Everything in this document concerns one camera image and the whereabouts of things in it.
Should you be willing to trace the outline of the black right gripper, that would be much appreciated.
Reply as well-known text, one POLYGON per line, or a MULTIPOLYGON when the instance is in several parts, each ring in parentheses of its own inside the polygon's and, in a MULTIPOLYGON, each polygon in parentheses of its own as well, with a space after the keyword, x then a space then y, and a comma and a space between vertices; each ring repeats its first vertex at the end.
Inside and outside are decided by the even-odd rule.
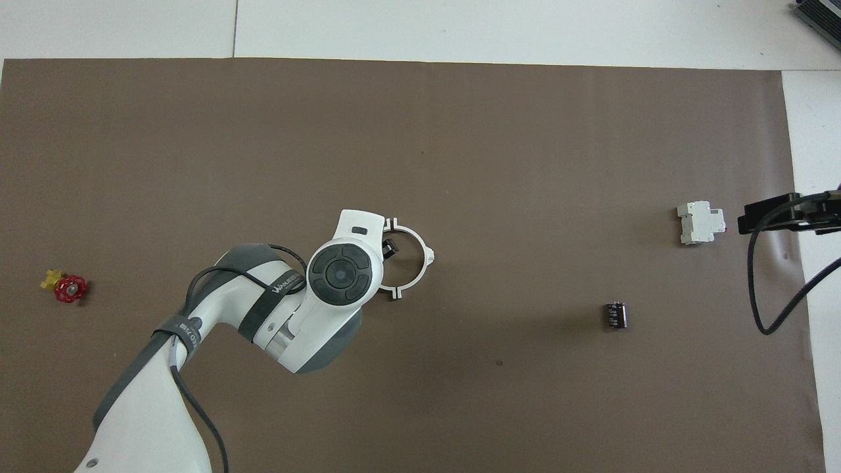
POLYGON ((761 231, 787 230, 793 233, 814 231, 817 235, 840 231, 840 192, 824 191, 802 195, 788 192, 744 206, 738 218, 739 234, 749 235, 760 226, 761 231))

